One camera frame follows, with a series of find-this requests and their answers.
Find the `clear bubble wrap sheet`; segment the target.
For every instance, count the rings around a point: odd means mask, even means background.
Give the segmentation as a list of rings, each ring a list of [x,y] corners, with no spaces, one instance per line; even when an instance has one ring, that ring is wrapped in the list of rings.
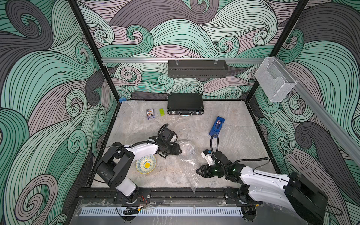
[[[225,188],[240,187],[239,183],[226,180],[224,177],[203,178],[196,173],[196,170],[203,165],[208,165],[206,160],[202,158],[201,153],[210,148],[216,148],[217,140],[219,140],[218,150],[222,152],[232,163],[242,159],[242,162],[251,168],[261,166],[266,172],[274,172],[273,167],[268,163],[268,153],[261,142],[257,129],[250,126],[235,126],[225,124],[220,131],[219,139],[211,140],[210,136],[191,136],[190,140],[194,144],[195,155],[190,160],[183,160],[179,156],[179,166],[186,179],[185,184],[193,191],[197,188]]]

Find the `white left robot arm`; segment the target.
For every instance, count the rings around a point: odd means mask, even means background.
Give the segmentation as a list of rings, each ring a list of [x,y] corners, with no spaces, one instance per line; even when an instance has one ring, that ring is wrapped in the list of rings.
[[[133,202],[138,196],[138,186],[127,177],[133,163],[142,157],[160,154],[162,157],[178,156],[180,145],[172,142],[148,139],[132,145],[115,142],[96,164],[97,175],[110,187],[121,192]]]

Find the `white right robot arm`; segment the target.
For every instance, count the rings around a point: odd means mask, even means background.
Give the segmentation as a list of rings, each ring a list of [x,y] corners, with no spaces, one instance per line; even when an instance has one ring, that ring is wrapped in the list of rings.
[[[312,225],[322,225],[325,221],[328,197],[300,173],[256,172],[244,164],[233,167],[203,165],[196,173],[203,178],[224,177],[244,185],[245,190],[240,193],[243,198],[287,208]]]

